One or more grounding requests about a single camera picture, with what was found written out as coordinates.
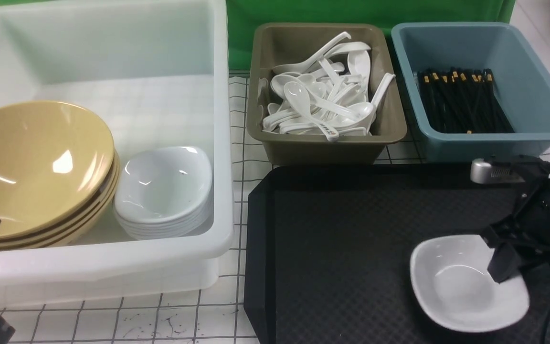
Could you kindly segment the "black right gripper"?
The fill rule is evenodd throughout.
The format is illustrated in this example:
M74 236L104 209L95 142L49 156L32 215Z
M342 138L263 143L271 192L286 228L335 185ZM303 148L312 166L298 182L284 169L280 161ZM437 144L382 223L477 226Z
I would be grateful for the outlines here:
M502 283L515 275L524 261L550 258L550 162L530 155L484 160L510 166L525 180L505 183L518 186L511 211L480 233L494 249L487 271L495 283Z

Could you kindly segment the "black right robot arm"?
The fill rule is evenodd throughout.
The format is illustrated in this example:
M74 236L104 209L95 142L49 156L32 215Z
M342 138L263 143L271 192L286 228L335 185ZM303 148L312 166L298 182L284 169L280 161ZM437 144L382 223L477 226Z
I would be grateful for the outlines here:
M550 264L550 161L532 155L475 159L471 180L478 184L519 184L510 214L480 229L494 250L487 265L493 281Z

